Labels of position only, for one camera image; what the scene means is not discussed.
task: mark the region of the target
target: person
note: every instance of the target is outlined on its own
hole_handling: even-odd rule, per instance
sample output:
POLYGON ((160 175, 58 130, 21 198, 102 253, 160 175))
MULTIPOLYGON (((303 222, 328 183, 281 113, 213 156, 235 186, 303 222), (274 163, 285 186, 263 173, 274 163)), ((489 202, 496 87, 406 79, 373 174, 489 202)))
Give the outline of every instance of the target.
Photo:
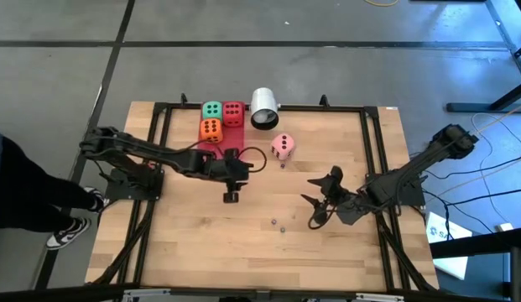
POLYGON ((53 232, 46 247, 59 249, 78 238, 91 221, 70 217, 57 206, 100 213, 107 203, 94 188, 48 175, 0 133, 0 228, 53 232))

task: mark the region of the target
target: red die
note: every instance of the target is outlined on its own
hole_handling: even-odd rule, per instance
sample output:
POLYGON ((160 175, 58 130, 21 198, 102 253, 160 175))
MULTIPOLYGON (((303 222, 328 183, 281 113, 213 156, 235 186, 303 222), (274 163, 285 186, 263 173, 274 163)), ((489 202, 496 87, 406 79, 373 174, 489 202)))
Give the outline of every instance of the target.
POLYGON ((243 125, 245 108, 241 102, 225 102, 223 105, 223 123, 227 127, 240 127, 243 125))

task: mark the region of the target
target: die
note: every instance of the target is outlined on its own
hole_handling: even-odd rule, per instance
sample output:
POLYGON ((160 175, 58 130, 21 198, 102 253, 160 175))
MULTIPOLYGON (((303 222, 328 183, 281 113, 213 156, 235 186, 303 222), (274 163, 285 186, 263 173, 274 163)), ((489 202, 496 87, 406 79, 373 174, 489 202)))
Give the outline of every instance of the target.
POLYGON ((216 118, 207 118, 201 122, 201 139, 208 143, 220 143, 223 140, 221 121, 216 118))
POLYGON ((220 102, 211 101, 202 104, 202 119, 205 120, 207 118, 218 118, 222 121, 223 111, 220 102))
POLYGON ((223 123, 227 127, 240 127, 243 125, 243 110, 241 102, 225 102, 223 104, 223 123))
POLYGON ((271 153, 274 154, 277 159, 285 160, 295 149, 294 139, 289 136, 287 133, 282 133, 278 135, 271 142, 271 153))

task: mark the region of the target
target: table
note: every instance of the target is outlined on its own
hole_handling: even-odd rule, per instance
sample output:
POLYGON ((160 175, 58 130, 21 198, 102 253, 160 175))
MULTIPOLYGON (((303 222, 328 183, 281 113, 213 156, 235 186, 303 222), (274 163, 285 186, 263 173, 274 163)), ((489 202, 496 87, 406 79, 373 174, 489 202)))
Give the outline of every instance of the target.
MULTIPOLYGON (((153 102, 132 102, 124 131, 146 139, 153 108, 153 102)), ((398 110, 379 107, 378 113, 389 168, 397 168, 409 159, 398 110)), ((199 116, 198 110, 174 109, 167 147, 183 148, 194 143, 199 116)), ((311 231, 307 221, 313 210, 300 197, 320 197, 319 187, 306 180, 325 176, 334 164, 344 171, 342 185, 347 189, 355 190, 363 184, 367 164, 359 115, 279 112, 279 116, 279 125, 272 131, 262 132, 246 123, 245 146, 265 150, 268 165, 261 173, 251 174, 237 204, 223 204, 223 184, 188 179, 164 168, 164 191, 155 206, 141 285, 385 291, 374 217, 367 215, 354 226, 346 226, 333 216, 323 228, 311 231), (297 144, 284 169, 269 153, 271 139, 282 132, 292 135, 297 144)), ((160 135, 161 128, 156 131, 155 142, 160 135)), ((380 171, 373 132, 371 140, 376 170, 380 171)), ((243 157, 255 166, 262 163, 261 155, 253 151, 243 157)), ((122 248, 131 209, 132 202, 122 200, 102 214, 87 282, 99 277, 122 248)), ((404 207, 399 224, 405 252, 426 280, 437 287, 422 217, 404 207)), ((130 257, 127 281, 133 277, 136 253, 134 250, 130 257)), ((399 286, 392 251, 390 259, 399 286)))

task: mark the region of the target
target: pink die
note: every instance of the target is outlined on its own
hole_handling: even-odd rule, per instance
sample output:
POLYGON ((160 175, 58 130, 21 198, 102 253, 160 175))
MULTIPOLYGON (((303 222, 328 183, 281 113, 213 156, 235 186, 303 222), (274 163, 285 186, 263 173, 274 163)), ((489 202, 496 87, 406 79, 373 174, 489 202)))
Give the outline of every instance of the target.
POLYGON ((287 133, 278 135, 271 142, 271 153, 273 153, 279 160, 287 159, 292 154, 294 149, 294 139, 287 133))

